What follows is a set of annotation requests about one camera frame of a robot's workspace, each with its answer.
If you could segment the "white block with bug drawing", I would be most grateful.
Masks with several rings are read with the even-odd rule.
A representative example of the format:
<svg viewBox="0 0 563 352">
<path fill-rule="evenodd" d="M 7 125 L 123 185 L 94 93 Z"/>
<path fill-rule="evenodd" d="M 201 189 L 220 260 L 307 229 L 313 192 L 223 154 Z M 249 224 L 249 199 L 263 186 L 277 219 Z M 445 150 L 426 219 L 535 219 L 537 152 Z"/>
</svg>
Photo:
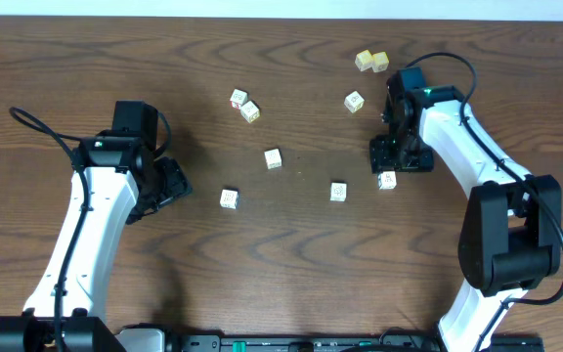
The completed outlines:
<svg viewBox="0 0 563 352">
<path fill-rule="evenodd" d="M 397 178 L 395 171 L 383 171 L 378 177 L 378 188 L 380 190 L 392 190 L 397 187 Z"/>
</svg>

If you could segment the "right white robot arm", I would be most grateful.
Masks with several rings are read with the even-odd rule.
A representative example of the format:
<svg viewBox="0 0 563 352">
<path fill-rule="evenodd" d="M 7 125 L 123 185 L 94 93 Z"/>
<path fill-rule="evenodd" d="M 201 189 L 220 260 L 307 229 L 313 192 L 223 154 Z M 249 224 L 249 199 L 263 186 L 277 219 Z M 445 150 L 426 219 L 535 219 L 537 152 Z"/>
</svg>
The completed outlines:
<svg viewBox="0 0 563 352">
<path fill-rule="evenodd" d="M 463 283 L 437 324 L 444 351 L 484 351 L 516 304 L 563 268 L 561 188 L 513 161 L 454 86 L 388 85 L 385 135 L 369 143 L 373 173 L 429 172 L 438 155 L 467 205 L 457 257 Z"/>
</svg>

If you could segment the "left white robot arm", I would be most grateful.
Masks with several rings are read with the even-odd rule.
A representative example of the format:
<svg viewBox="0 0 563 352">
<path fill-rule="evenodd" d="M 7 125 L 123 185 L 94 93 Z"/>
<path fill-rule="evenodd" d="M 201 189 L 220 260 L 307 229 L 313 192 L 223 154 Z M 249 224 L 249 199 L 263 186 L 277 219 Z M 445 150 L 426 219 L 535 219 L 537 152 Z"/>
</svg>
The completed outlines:
<svg viewBox="0 0 563 352">
<path fill-rule="evenodd" d="M 0 351 L 176 351 L 153 325 L 114 334 L 105 324 L 108 284 L 125 226 L 188 195 L 173 158 L 141 137 L 84 138 L 71 196 L 48 267 L 18 316 L 0 316 Z"/>
</svg>

